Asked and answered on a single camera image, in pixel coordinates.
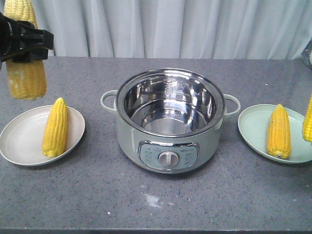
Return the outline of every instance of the stainless steel inner pot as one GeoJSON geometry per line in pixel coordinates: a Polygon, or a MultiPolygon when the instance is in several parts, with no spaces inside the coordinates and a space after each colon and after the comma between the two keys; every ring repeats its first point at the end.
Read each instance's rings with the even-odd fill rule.
{"type": "Polygon", "coordinates": [[[207,131],[222,118],[225,101],[207,78],[165,68],[130,78],[118,90],[116,107],[136,129],[163,137],[189,137],[207,131]]]}

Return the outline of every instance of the plate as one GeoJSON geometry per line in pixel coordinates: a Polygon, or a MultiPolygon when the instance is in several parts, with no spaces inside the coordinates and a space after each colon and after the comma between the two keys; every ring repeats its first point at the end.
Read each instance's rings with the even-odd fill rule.
{"type": "Polygon", "coordinates": [[[271,160],[295,164],[312,160],[312,145],[302,137],[302,123],[304,117],[285,108],[291,128],[291,154],[288,159],[281,159],[266,153],[267,129],[271,114],[276,105],[261,104],[246,108],[238,117],[239,131],[246,143],[262,156],[271,160]]]}
{"type": "Polygon", "coordinates": [[[9,122],[0,135],[0,153],[17,165],[40,166],[67,155],[80,141],[85,121],[82,114],[68,107],[68,129],[65,152],[48,159],[41,151],[46,122],[52,105],[41,106],[22,113],[9,122]]]}

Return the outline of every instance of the pot rim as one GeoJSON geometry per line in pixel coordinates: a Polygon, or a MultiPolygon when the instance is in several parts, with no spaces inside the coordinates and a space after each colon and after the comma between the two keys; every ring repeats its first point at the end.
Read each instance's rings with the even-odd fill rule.
{"type": "Polygon", "coordinates": [[[116,104],[116,109],[119,115],[121,116],[121,118],[124,121],[126,121],[126,123],[128,123],[131,127],[139,130],[140,132],[146,133],[148,135],[157,136],[157,137],[169,137],[169,138],[192,137],[195,135],[199,135],[205,131],[208,131],[212,129],[214,126],[216,126],[220,122],[220,120],[222,120],[222,117],[225,112],[225,98],[222,92],[220,91],[220,89],[213,82],[211,82],[209,79],[207,79],[206,77],[198,73],[185,70],[185,69],[180,69],[180,68],[160,68],[160,69],[148,70],[148,71],[145,71],[145,72],[142,72],[142,73],[139,73],[137,75],[130,77],[118,89],[117,94],[116,94],[115,104],[116,104]],[[193,78],[196,78],[196,80],[201,81],[200,83],[203,84],[206,88],[209,87],[209,91],[216,101],[216,113],[208,124],[204,125],[203,127],[197,130],[184,133],[184,134],[162,134],[162,133],[158,133],[158,132],[145,129],[137,125],[134,121],[132,121],[132,119],[127,115],[125,108],[124,108],[124,100],[125,100],[127,93],[135,85],[143,82],[144,80],[152,78],[153,76],[156,76],[156,75],[163,75],[163,74],[179,74],[183,76],[193,77],[193,78]]]}

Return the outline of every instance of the electric cooking pot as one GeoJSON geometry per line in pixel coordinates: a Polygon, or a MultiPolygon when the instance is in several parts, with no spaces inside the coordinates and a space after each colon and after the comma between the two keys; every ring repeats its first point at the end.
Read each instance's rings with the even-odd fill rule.
{"type": "Polygon", "coordinates": [[[176,68],[135,75],[104,93],[100,103],[116,117],[117,139],[128,158],[164,174],[207,162],[219,145],[223,120],[240,110],[238,99],[209,79],[176,68]],[[113,108],[104,103],[109,96],[115,96],[113,108]],[[237,109],[227,113],[225,99],[237,109]]]}

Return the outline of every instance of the control knob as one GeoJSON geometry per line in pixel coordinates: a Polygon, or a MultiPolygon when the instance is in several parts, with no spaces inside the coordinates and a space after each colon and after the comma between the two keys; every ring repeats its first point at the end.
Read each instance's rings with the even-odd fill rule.
{"type": "Polygon", "coordinates": [[[165,151],[160,153],[158,161],[165,167],[173,167],[179,162],[179,155],[175,152],[165,151]]]}

